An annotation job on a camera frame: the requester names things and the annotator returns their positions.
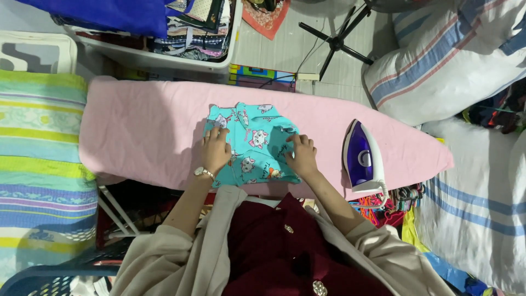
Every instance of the blue bag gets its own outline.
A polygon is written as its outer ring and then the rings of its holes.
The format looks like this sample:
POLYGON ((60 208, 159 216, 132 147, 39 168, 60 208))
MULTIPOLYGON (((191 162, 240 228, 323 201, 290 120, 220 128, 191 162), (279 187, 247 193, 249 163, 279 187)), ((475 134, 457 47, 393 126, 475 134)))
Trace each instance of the blue bag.
POLYGON ((59 14, 111 27, 132 34, 166 39, 167 16, 179 16, 190 12, 194 0, 185 11, 166 7, 174 0, 17 0, 51 14, 59 14))

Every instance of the steam iron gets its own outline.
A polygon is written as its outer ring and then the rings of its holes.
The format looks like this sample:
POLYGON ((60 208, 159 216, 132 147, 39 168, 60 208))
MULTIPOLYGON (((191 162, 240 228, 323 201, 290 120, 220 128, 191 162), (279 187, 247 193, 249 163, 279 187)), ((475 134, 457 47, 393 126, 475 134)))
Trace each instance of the steam iron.
POLYGON ((358 120, 354 120, 343 143, 343 166, 351 180, 353 192, 382 191, 380 205, 353 205, 366 209, 383 209, 389 198, 383 174, 383 162, 375 138, 358 120))

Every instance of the cat print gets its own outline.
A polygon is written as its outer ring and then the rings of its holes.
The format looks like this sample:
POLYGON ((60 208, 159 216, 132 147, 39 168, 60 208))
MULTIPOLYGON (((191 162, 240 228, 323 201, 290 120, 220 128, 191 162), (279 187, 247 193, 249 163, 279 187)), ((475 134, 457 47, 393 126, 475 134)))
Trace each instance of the cat print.
POLYGON ((241 117, 243 118, 243 123, 245 125, 248 126, 248 115, 247 115, 247 111, 245 109, 243 109, 243 114, 241 114, 241 111, 238 111, 237 112, 237 115, 238 115, 238 118, 241 117))
POLYGON ((268 110, 272 109, 272 107, 273 107, 272 105, 268 105, 268 104, 267 105, 259 105, 258 110, 261 110, 261 113, 263 114, 263 113, 267 112, 268 110))
POLYGON ((232 117, 232 115, 230 115, 229 117, 225 118, 223 115, 219 114, 217 116, 217 118, 216 118, 214 126, 215 127, 222 127, 223 129, 226 129, 227 124, 230 121, 231 117, 232 117))
POLYGON ((252 131, 252 140, 248 141, 248 144, 252 147, 263 149, 263 144, 268 145, 267 136, 268 133, 263 130, 252 131))
POLYGON ((236 161, 239 154, 237 154, 236 150, 232 150, 232 157, 228 161, 228 165, 232 166, 233 162, 236 161))
POLYGON ((283 173, 280 172, 279 170, 275 170, 273 168, 269 168, 268 169, 268 176, 267 176, 267 179, 270 179, 270 178, 281 178, 281 175, 283 173))
POLYGON ((251 159, 250 157, 245 157, 243 161, 241 161, 241 171, 243 173, 251 173, 252 169, 255 168, 255 162, 256 161, 251 159))

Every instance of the maroon top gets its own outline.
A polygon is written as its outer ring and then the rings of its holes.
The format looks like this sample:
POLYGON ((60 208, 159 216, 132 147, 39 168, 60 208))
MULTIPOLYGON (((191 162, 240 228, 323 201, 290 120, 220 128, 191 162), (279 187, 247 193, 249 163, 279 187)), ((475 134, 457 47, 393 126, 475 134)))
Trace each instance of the maroon top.
POLYGON ((323 289, 331 296, 392 296, 376 278, 345 264, 343 253, 290 194, 276 208, 241 203, 228 232, 228 256, 223 296, 324 295, 323 289))

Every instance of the hand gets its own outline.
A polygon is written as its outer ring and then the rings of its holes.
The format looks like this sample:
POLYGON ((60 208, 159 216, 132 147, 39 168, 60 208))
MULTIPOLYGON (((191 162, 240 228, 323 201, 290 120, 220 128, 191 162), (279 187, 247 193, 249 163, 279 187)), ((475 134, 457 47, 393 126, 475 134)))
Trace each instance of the hand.
POLYGON ((217 176, 232 157, 232 147, 226 142, 229 132, 229 129, 215 127, 211 131, 206 131, 205 137, 201 140, 203 167, 214 176, 217 176))
POLYGON ((294 157, 292 157, 292 152, 285 154, 289 167, 303 179, 317 174, 316 153, 318 150, 314 147, 314 141, 306 135, 298 134, 288 137, 286 141, 292 141, 294 144, 294 157))

